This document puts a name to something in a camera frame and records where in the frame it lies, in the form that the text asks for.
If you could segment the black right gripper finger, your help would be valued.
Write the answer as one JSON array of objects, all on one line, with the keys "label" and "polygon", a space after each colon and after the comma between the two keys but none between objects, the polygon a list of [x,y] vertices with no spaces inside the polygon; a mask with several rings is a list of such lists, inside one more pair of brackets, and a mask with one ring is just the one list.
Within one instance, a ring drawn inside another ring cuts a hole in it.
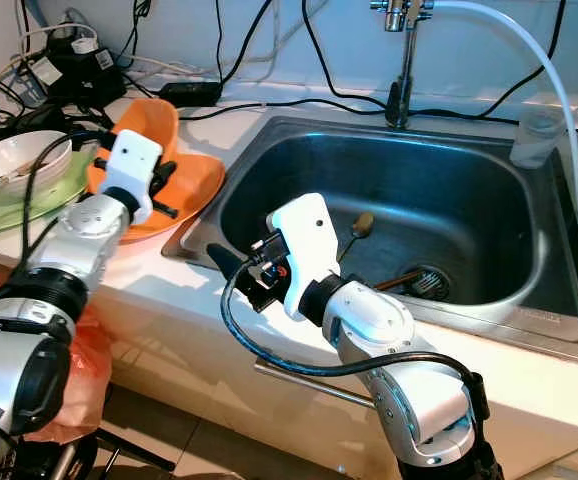
[{"label": "black right gripper finger", "polygon": [[254,259],[251,257],[242,257],[238,252],[217,243],[207,244],[206,253],[234,289],[260,289],[262,287],[258,283],[257,276],[251,273],[254,265]]}]

